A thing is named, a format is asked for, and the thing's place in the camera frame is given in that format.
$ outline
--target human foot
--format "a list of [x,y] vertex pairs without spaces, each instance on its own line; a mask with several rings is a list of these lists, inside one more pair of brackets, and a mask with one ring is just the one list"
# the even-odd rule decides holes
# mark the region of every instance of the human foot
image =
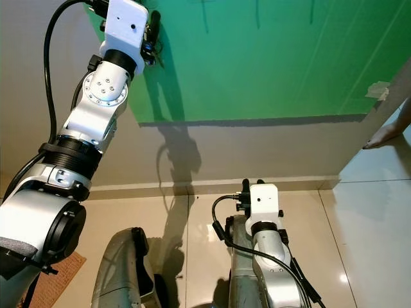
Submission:
[[391,123],[381,127],[370,140],[367,141],[363,149],[371,149],[380,146],[385,141],[388,141],[404,132],[396,123]]

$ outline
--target metal base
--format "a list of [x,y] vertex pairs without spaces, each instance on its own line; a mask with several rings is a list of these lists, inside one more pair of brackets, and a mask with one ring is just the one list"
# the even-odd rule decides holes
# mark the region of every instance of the metal base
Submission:
[[[247,217],[234,216],[232,238],[234,243],[247,248],[253,248],[252,238],[245,231]],[[261,289],[257,276],[252,269],[252,255],[232,250],[230,308],[268,308],[264,291]]]

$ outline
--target baseboard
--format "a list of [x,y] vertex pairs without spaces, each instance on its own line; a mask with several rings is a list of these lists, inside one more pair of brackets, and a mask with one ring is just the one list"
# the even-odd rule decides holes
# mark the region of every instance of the baseboard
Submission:
[[[208,180],[187,182],[163,182],[147,184],[103,185],[91,189],[90,200],[143,198],[155,196],[180,196],[194,194],[227,194],[241,190],[243,179]],[[310,191],[332,189],[339,183],[338,176],[296,176],[287,178],[264,178],[273,183],[279,191]]]

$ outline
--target black hose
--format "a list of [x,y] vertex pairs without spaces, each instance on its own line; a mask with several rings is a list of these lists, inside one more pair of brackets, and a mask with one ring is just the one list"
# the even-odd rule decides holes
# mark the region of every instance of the black hose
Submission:
[[17,184],[20,182],[20,180],[21,180],[21,178],[23,177],[23,175],[24,175],[31,167],[33,167],[36,162],[38,162],[40,159],[42,159],[45,154],[46,154],[45,151],[40,151],[39,154],[37,154],[36,156],[34,156],[26,165],[24,165],[23,168],[20,169],[19,172],[17,172],[17,174],[14,176],[13,180],[10,182],[10,184],[8,184],[6,193],[5,193],[4,196],[3,196],[4,200],[6,200],[6,199],[9,197],[9,195],[13,192],[13,190],[15,189],[15,187],[17,186]]
[[84,78],[87,77],[87,75],[90,74],[90,71],[88,71],[87,73],[84,74],[84,76],[82,77],[82,79],[78,82],[78,85],[76,87],[76,90],[74,90],[74,95],[73,95],[73,100],[71,101],[71,108],[70,110],[73,110],[76,105],[77,105],[77,99],[78,99],[78,95],[83,87],[83,81]]
[[57,19],[63,13],[63,11],[69,6],[76,3],[85,3],[92,5],[91,0],[67,0],[62,5],[60,5],[56,12],[50,19],[49,25],[47,27],[46,36],[44,37],[44,48],[43,48],[43,62],[44,62],[44,82],[46,83],[46,96],[47,103],[49,107],[49,116],[50,116],[50,136],[49,143],[53,143],[56,140],[57,136],[57,120],[56,120],[56,110],[54,107],[53,94],[51,91],[51,80],[50,80],[50,40],[51,34],[53,33],[54,26],[57,22]]

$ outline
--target robotic arm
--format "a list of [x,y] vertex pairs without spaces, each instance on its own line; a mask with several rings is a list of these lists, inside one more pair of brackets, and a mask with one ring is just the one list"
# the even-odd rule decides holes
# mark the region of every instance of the robotic arm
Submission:
[[[237,211],[244,211],[227,218],[225,229],[215,214],[223,199],[237,200]],[[218,237],[232,248],[230,308],[244,303],[253,308],[310,308],[310,299],[325,307],[291,255],[274,184],[258,180],[250,186],[245,179],[242,192],[214,202],[212,214]]]
[[107,19],[102,58],[93,56],[82,98],[57,140],[41,146],[43,161],[0,206],[1,308],[15,307],[41,271],[57,273],[51,265],[76,248],[86,216],[80,202],[89,195],[91,178],[126,108],[128,86],[151,55],[141,52],[142,43],[149,44],[145,7],[132,0],[94,0],[92,7]]

